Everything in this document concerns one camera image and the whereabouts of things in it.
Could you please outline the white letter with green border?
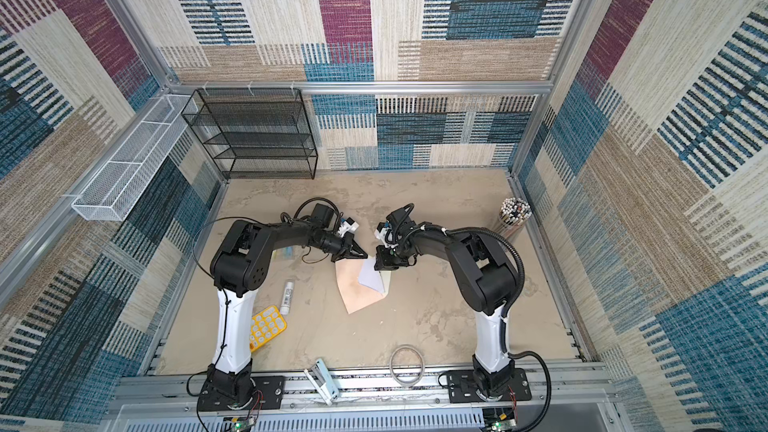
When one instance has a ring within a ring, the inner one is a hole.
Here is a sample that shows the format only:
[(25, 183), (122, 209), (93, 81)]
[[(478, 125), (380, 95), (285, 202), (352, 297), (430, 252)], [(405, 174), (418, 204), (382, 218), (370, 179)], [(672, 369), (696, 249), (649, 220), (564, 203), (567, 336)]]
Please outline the white letter with green border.
[(358, 283), (386, 296), (389, 292), (391, 274), (389, 271), (379, 271), (375, 268), (376, 260), (367, 258), (363, 261), (358, 274)]

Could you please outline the pink envelope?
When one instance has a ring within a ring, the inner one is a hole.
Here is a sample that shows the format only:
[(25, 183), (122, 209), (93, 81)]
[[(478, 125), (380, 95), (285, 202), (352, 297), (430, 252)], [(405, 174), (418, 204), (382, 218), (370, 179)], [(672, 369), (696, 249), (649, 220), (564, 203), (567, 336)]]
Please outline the pink envelope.
[(364, 260), (348, 259), (335, 263), (337, 286), (348, 314), (353, 314), (373, 305), (388, 295), (382, 296), (380, 293), (358, 283), (358, 274)]

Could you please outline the white glue stick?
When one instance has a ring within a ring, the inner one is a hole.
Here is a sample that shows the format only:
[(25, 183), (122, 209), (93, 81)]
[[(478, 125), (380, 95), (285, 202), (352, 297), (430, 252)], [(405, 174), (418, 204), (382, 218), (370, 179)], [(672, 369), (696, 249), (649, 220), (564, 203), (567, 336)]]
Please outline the white glue stick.
[(280, 314), (286, 316), (290, 312), (292, 297), (295, 290), (295, 282), (289, 280), (285, 283), (282, 300), (280, 304)]

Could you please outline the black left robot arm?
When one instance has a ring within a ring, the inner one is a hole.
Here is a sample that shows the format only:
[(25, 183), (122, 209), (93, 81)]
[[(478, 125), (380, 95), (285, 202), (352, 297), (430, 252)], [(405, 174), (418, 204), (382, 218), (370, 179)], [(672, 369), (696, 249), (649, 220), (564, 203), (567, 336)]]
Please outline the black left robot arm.
[(368, 254), (352, 231), (342, 229), (339, 208), (324, 197), (302, 203), (276, 223), (235, 217), (204, 271), (217, 290), (219, 319), (216, 351), (205, 371), (200, 405), (242, 410), (255, 401), (250, 330), (258, 289), (265, 282), (274, 251), (300, 246), (318, 249), (330, 260), (360, 259)]

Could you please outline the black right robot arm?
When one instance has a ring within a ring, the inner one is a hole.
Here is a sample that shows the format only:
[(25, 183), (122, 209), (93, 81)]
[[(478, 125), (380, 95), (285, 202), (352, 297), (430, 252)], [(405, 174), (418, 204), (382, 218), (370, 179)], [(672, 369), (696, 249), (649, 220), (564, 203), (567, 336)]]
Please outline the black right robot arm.
[(509, 311), (525, 285), (525, 269), (516, 249), (487, 228), (446, 229), (431, 222), (417, 223), (411, 219), (413, 209), (412, 204), (396, 209), (378, 224), (375, 236), (381, 244), (376, 248), (375, 268), (412, 267), (421, 256), (434, 256), (450, 265), (476, 324), (472, 368), (443, 374), (450, 401), (530, 400), (526, 373), (516, 366), (523, 358), (538, 362), (551, 389), (550, 372), (538, 353), (508, 349)]

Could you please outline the yellow calculator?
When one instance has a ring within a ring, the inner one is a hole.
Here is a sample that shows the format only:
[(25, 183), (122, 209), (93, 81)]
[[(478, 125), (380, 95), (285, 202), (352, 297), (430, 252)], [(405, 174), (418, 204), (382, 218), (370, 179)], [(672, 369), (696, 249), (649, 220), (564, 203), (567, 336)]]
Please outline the yellow calculator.
[(277, 306), (269, 306), (251, 319), (249, 348), (255, 353), (287, 328), (287, 322)]

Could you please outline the light blue stapler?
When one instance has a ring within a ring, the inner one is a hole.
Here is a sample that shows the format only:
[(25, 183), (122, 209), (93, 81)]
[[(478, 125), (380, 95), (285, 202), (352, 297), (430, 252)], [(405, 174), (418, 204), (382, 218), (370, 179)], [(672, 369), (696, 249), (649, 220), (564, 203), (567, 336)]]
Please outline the light blue stapler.
[(303, 373), (326, 405), (333, 405), (337, 401), (339, 388), (322, 358), (318, 358)]

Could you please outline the cup of pencils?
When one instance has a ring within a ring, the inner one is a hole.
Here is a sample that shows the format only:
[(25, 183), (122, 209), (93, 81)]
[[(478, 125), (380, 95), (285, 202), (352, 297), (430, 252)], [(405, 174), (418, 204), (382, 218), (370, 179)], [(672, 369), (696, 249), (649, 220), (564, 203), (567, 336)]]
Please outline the cup of pencils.
[(496, 231), (504, 236), (514, 235), (525, 225), (531, 214), (532, 208), (525, 200), (506, 198), (500, 206)]

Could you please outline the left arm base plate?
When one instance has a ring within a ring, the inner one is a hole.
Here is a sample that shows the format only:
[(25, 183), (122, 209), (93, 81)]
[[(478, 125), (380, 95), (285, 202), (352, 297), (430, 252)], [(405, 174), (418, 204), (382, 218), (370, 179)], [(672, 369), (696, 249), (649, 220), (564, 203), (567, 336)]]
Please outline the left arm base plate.
[(284, 376), (256, 376), (227, 394), (206, 381), (197, 399), (199, 412), (278, 410), (283, 400)]

